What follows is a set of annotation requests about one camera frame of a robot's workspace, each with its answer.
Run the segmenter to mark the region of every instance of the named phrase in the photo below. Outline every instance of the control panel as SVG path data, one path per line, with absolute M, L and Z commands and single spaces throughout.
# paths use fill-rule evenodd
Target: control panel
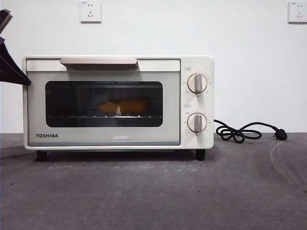
M 181 142 L 189 148 L 213 146 L 214 60 L 203 56 L 182 60 Z

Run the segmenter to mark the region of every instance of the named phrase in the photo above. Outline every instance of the toaster oven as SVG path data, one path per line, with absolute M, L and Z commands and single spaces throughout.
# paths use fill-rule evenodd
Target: toaster oven
M 28 56 L 24 146 L 52 150 L 196 150 L 213 146 L 210 56 Z

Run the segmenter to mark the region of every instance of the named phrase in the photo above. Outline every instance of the oven rack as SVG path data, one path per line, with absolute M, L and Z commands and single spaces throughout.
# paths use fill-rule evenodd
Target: oven rack
M 47 116 L 47 118 L 163 118 L 162 116 L 151 116 L 151 115 L 99 115 L 99 116 Z

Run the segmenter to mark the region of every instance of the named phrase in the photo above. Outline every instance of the timer knob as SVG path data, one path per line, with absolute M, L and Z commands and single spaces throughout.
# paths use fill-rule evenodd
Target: timer knob
M 193 74 L 188 79 L 188 88 L 193 93 L 201 93 L 207 87 L 207 79 L 201 73 Z
M 189 116 L 187 124 L 192 132 L 200 133 L 206 128 L 207 119 L 204 115 L 195 113 Z

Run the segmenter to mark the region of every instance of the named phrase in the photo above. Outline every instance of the power cord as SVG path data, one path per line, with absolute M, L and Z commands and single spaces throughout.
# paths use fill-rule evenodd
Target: power cord
M 286 132 L 283 129 L 278 129 L 275 126 L 271 126 L 269 124 L 262 123 L 262 122 L 253 122 L 253 123 L 249 123 L 249 124 L 243 126 L 240 129 L 234 129 L 234 128 L 226 125 L 222 121 L 219 121 L 219 120 L 214 120 L 214 121 L 216 123 L 221 124 L 221 126 L 219 126 L 216 129 L 217 135 L 219 135 L 223 140 L 230 140 L 232 138 L 234 140 L 234 142 L 238 143 L 238 144 L 242 144 L 245 141 L 245 139 L 257 140 L 257 139 L 260 139 L 262 137 L 262 134 L 259 131 L 253 130 L 253 129 L 246 129 L 247 127 L 250 127 L 250 126 L 253 126 L 253 125 L 261 125 L 261 126 L 266 126 L 266 127 L 270 127 L 272 129 L 274 129 L 276 139 L 287 140 L 287 138 L 288 138 Z M 257 134 L 257 136 L 248 136 L 244 133 L 254 133 L 254 134 Z

